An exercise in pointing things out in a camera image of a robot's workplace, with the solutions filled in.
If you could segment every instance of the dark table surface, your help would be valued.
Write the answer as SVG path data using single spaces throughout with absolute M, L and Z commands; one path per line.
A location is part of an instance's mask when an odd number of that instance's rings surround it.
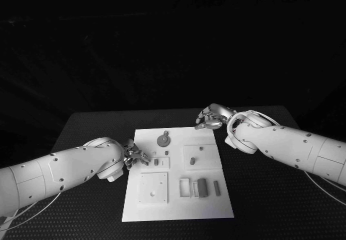
M 284 106 L 229 108 L 238 112 L 255 110 L 280 125 L 299 128 Z M 134 137 L 136 129 L 193 127 L 202 109 L 78 112 L 51 152 L 101 137 L 123 143 Z M 5 240 L 346 239 L 346 207 L 317 188 L 304 172 L 260 151 L 247 154 L 228 146 L 225 125 L 214 135 L 235 218 L 121 222 L 129 183 L 124 168 L 114 182 L 95 176 L 64 192 L 42 214 L 7 231 Z M 346 199 L 336 187 L 316 176 L 313 179 L 338 198 Z M 12 226 L 33 216 L 52 199 L 42 200 Z

